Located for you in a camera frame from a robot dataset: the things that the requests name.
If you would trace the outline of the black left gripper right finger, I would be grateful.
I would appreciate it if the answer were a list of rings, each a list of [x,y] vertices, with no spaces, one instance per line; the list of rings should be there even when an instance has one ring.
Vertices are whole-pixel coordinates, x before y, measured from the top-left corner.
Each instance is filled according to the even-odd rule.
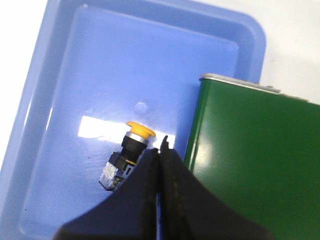
[[[272,240],[265,227],[207,190],[164,137],[160,146],[161,237],[164,240]]]

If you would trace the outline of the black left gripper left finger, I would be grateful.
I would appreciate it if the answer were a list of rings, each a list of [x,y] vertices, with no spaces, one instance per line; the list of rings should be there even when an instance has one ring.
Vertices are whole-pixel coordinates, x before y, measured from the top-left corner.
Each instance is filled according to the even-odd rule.
[[[67,222],[56,240],[155,240],[158,149],[145,150],[129,177],[100,204]]]

